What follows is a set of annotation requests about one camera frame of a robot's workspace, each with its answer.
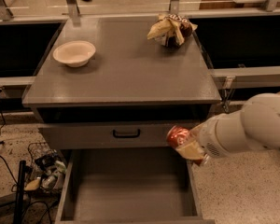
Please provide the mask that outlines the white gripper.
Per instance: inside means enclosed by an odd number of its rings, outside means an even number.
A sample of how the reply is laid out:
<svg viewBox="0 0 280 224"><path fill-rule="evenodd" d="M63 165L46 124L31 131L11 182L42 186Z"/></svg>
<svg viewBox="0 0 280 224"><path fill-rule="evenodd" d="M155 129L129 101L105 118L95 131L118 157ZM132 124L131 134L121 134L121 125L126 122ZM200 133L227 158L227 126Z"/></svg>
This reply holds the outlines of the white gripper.
<svg viewBox="0 0 280 224"><path fill-rule="evenodd" d="M236 128L233 115L213 116L190 130L192 135L198 134L199 143L191 141L179 146L176 151L188 160L201 160L205 155L204 151L213 158L230 156L236 151Z"/></svg>

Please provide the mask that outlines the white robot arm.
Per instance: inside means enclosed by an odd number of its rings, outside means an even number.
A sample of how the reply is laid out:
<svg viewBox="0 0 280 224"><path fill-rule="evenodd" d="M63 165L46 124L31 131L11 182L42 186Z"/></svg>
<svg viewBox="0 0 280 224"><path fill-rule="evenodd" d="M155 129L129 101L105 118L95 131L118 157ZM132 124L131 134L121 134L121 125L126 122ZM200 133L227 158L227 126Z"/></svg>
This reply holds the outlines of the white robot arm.
<svg viewBox="0 0 280 224"><path fill-rule="evenodd" d="M176 151L187 160L227 157L247 151L280 151L280 94L263 93L230 114L191 129Z"/></svg>

